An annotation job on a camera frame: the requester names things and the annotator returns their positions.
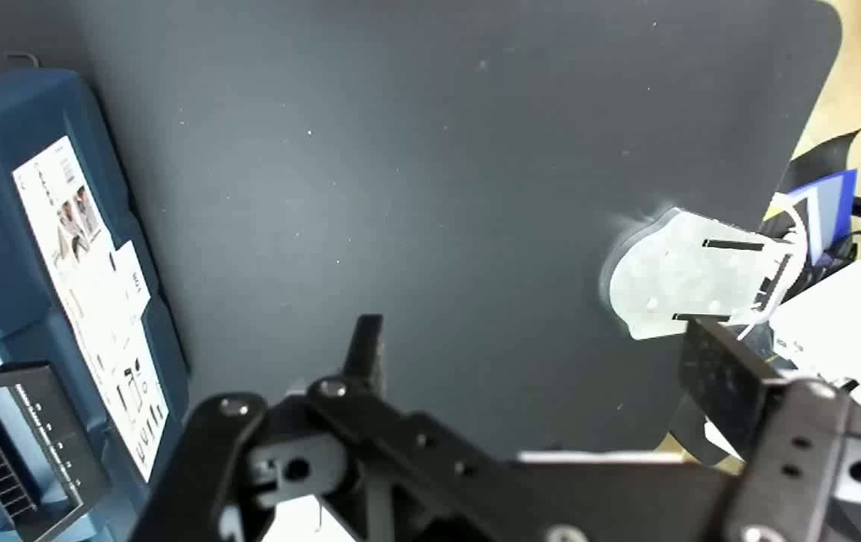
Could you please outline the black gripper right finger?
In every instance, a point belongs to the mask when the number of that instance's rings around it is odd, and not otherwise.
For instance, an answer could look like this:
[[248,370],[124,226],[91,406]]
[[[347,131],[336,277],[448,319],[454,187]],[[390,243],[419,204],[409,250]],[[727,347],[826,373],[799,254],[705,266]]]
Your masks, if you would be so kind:
[[786,393],[786,381],[716,319],[690,319],[681,387],[741,455],[753,457]]

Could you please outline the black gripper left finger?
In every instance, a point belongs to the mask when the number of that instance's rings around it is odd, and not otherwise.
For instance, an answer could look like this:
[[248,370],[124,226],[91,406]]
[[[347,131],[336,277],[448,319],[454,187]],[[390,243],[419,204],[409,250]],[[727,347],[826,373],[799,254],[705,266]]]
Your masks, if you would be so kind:
[[383,317],[361,314],[357,319],[341,376],[352,393],[378,393],[383,387]]

